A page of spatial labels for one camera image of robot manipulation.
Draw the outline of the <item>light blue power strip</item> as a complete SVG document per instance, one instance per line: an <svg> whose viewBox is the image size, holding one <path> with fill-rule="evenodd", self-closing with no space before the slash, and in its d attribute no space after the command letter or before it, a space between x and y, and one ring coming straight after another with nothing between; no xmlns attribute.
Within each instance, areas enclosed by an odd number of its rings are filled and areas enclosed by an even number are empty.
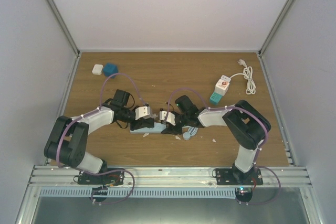
<svg viewBox="0 0 336 224"><path fill-rule="evenodd" d="M153 128L144 127L137 130L130 130L131 134L160 134L164 129L166 129L166 125L162 123L154 123Z"/></svg>

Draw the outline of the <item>blue cube plug adapter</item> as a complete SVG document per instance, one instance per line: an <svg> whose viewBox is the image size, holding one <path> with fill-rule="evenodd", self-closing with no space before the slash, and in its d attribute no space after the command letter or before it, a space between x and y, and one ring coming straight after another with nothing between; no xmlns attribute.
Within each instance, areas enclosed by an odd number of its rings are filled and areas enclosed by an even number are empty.
<svg viewBox="0 0 336 224"><path fill-rule="evenodd" d="M115 64L112 63L107 63L104 65L102 72L104 74L105 77L109 77L111 75L114 75L116 73L118 73L118 67Z"/></svg>

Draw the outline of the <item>white square plug adapter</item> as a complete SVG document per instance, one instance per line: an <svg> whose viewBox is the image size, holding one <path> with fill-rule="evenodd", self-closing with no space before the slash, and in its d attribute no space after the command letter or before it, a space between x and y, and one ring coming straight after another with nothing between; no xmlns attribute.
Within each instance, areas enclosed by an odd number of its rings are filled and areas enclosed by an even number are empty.
<svg viewBox="0 0 336 224"><path fill-rule="evenodd" d="M92 69L92 74L94 75L101 75L103 72L103 65L101 64L95 64Z"/></svg>

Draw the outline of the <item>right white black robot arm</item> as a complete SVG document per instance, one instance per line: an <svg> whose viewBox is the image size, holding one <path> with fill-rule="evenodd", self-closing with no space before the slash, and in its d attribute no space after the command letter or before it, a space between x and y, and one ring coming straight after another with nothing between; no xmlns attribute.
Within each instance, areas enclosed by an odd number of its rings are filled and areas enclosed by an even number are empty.
<svg viewBox="0 0 336 224"><path fill-rule="evenodd" d="M176 99L175 104L179 113L160 110L159 118L167 124L163 134L182 134L184 126L226 126L239 144L237 158L231 168L233 180L243 185L256 174L256 160L268 140L271 124L253 106L240 100L223 108L198 108L186 95Z"/></svg>

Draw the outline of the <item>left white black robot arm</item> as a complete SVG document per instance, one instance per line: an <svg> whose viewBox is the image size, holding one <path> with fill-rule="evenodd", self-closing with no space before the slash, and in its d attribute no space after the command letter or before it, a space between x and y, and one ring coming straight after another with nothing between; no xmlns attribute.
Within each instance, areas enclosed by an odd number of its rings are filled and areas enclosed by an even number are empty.
<svg viewBox="0 0 336 224"><path fill-rule="evenodd" d="M60 116L55 121L44 148L44 156L71 168L90 173L96 184L108 179L104 161L86 151L89 134L103 126L124 122L131 130L154 127L152 109L144 106L128 107L130 93L117 90L113 98L106 100L86 114L69 118Z"/></svg>

